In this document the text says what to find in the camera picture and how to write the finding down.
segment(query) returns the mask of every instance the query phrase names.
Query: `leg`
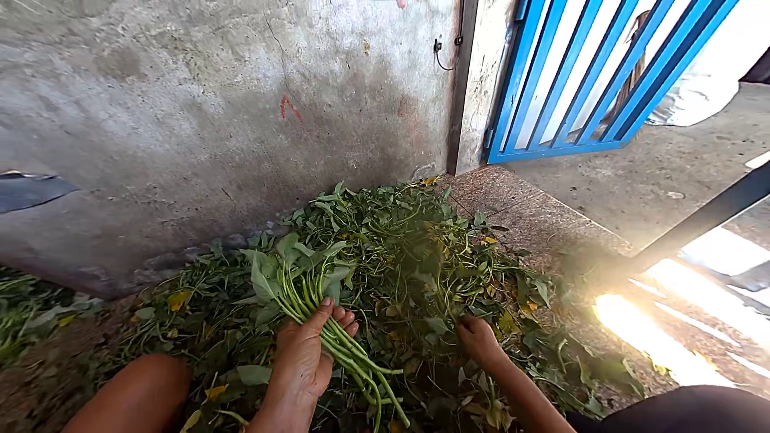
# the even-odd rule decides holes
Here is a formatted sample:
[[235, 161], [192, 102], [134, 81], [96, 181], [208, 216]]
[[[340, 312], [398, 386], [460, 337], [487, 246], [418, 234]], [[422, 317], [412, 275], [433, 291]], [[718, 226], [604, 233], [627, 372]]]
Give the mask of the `leg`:
[[682, 387], [615, 412], [601, 426], [624, 433], [765, 433], [770, 431], [770, 401], [734, 388]]
[[163, 433], [187, 399], [191, 376], [183, 361], [144, 355], [100, 389], [62, 433]]

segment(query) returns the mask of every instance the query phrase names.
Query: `crack in wall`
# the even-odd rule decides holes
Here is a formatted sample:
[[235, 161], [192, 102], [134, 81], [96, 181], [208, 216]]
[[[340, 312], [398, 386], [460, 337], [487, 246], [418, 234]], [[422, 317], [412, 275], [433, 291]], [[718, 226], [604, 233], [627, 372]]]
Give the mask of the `crack in wall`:
[[300, 103], [300, 100], [294, 96], [294, 93], [291, 91], [291, 88], [289, 87], [289, 79], [286, 76], [286, 50], [283, 49], [283, 45], [281, 44], [281, 41], [278, 40], [276, 37], [276, 33], [273, 31], [273, 27], [270, 25], [270, 20], [267, 19], [267, 15], [263, 14], [265, 17], [265, 23], [267, 24], [267, 28], [270, 30], [270, 34], [273, 36], [273, 39], [276, 40], [278, 43], [278, 48], [281, 50], [281, 69], [283, 69], [283, 85], [286, 87], [286, 91], [291, 95], [294, 102], [297, 104]]

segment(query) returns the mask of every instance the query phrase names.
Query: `blue metal gate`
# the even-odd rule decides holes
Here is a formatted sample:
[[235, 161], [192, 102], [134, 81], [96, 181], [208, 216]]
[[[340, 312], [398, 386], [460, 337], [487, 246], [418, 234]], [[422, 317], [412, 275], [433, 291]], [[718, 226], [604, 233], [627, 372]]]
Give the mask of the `blue metal gate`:
[[[567, 0], [551, 0], [547, 9], [546, 0], [520, 0], [515, 17], [517, 31], [511, 46], [511, 59], [502, 81], [497, 120], [487, 143], [487, 161], [502, 163], [620, 149], [641, 128], [650, 112], [737, 2], [691, 0], [627, 97], [608, 115], [621, 87], [675, 3], [675, 0], [657, 0], [650, 8], [601, 96], [598, 99], [594, 97], [595, 103], [591, 101], [591, 108], [586, 106], [589, 95], [594, 91], [613, 49], [618, 43], [624, 43], [621, 36], [634, 18], [634, 10], [638, 9], [639, 0], [621, 0], [566, 111], [561, 115], [554, 114], [554, 111], [578, 56], [584, 50], [586, 38], [595, 26], [594, 20], [603, 0], [585, 0], [550, 88], [547, 94], [541, 92], [541, 95], [536, 95], [536, 88], [554, 36], [562, 24]], [[537, 112], [537, 120], [525, 128], [527, 114], [533, 113], [534, 117], [534, 112]], [[554, 116], [561, 116], [561, 121], [552, 124], [556, 125], [555, 132], [544, 136]]]

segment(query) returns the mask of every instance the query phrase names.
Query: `pile of greens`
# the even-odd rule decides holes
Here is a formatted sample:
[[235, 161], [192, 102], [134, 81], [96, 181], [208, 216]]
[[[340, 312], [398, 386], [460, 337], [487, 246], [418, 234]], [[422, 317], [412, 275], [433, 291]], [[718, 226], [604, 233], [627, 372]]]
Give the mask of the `pile of greens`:
[[294, 212], [285, 237], [262, 233], [249, 239], [251, 250], [233, 252], [214, 243], [211, 254], [139, 295], [103, 380], [144, 353], [182, 357], [194, 370], [183, 431], [238, 431], [264, 396], [281, 318], [303, 321], [333, 296], [360, 329], [346, 339], [327, 324], [323, 341], [336, 369], [314, 430], [512, 428], [493, 381], [458, 346], [462, 314], [487, 320], [562, 411], [601, 417], [598, 382], [642, 393], [622, 359], [594, 356], [557, 324], [554, 283], [521, 266], [527, 252], [505, 251], [484, 215], [459, 216], [447, 204], [450, 191], [437, 193], [433, 181], [358, 193], [340, 183]]
[[54, 328], [98, 304], [99, 300], [0, 266], [0, 368], [14, 364]]

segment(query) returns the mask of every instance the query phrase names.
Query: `dark pants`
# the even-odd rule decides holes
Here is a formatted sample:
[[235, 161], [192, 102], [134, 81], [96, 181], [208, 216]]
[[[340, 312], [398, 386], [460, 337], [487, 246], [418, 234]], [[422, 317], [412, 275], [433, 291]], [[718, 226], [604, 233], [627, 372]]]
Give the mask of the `dark pants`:
[[567, 420], [577, 433], [770, 433], [770, 401], [747, 391], [712, 385], [677, 388], [597, 422]]

